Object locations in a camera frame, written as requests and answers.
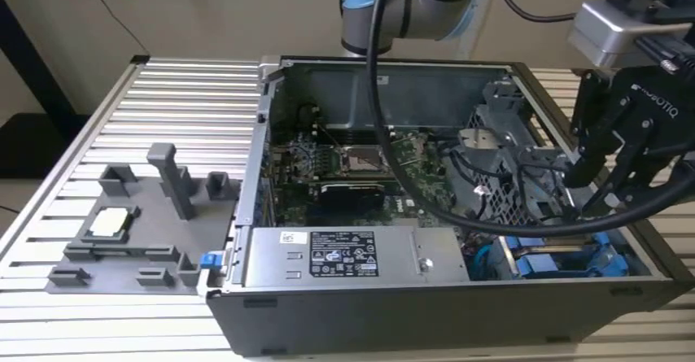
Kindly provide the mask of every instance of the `wall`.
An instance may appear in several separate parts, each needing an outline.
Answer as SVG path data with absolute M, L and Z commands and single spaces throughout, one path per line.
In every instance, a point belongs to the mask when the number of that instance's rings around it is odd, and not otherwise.
M 0 126 L 17 112 L 41 112 L 41 107 L 4 54 L 0 53 Z
M 535 15 L 576 11 L 583 1 L 515 0 Z M 492 0 L 469 58 L 523 61 L 533 67 L 587 67 L 591 63 L 567 43 L 569 27 L 571 22 L 529 23 L 509 10 L 503 0 Z
M 105 1 L 152 55 L 341 54 L 337 0 Z M 93 110 L 128 59 L 141 53 L 137 44 L 97 0 L 6 2 L 73 105 Z M 451 58 L 456 49 L 456 41 L 401 41 L 395 55 Z
M 268 54 L 340 55 L 336 0 L 105 0 L 152 55 L 257 59 Z M 90 112 L 137 44 L 97 0 L 6 0 L 76 109 Z M 581 0 L 517 0 L 528 11 L 573 11 Z M 585 65 L 565 44 L 569 24 L 519 19 L 501 0 L 477 13 L 459 41 L 397 41 L 392 56 L 519 60 L 533 66 Z M 37 109 L 0 59 L 0 85 L 14 88 L 8 111 Z

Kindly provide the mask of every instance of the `aluminum extrusion table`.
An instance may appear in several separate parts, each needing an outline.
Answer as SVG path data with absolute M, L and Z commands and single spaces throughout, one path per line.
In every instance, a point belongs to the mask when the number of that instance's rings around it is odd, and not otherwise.
M 140 177 L 156 176 L 146 164 L 146 149 L 152 142 L 172 142 L 178 149 L 176 161 L 188 166 L 193 177 L 225 171 L 242 178 L 258 98 L 257 66 L 238 61 L 150 59 L 126 68 L 0 238 L 0 356 L 70 362 L 242 360 L 229 351 L 200 297 L 46 294 L 42 288 L 101 193 L 96 179 L 108 163 L 129 163 Z M 533 72 L 571 114 L 577 77 L 567 70 Z M 671 207 L 651 222 L 695 272 L 695 203 Z M 579 345 L 312 356 L 312 360 L 334 362 L 692 361 L 695 293 L 656 312 L 623 316 Z

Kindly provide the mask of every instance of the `floor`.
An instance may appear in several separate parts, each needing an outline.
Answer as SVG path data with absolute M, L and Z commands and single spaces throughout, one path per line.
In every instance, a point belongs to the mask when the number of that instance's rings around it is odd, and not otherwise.
M 32 179 L 0 179 L 0 205 L 21 210 L 41 184 Z M 16 214 L 0 209 L 0 236 L 12 224 Z

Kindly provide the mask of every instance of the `circuit board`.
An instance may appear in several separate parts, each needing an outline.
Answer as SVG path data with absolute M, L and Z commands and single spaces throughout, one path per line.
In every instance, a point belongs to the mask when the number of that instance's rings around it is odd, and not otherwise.
M 392 133 L 395 157 L 423 195 L 452 210 L 452 193 L 427 133 Z M 376 145 L 318 145 L 301 134 L 274 148 L 276 226 L 441 226 L 404 193 Z

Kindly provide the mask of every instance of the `power supply label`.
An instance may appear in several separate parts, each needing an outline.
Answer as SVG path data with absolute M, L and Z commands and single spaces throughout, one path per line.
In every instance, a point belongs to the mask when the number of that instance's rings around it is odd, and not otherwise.
M 373 232 L 312 232 L 314 277 L 379 277 Z

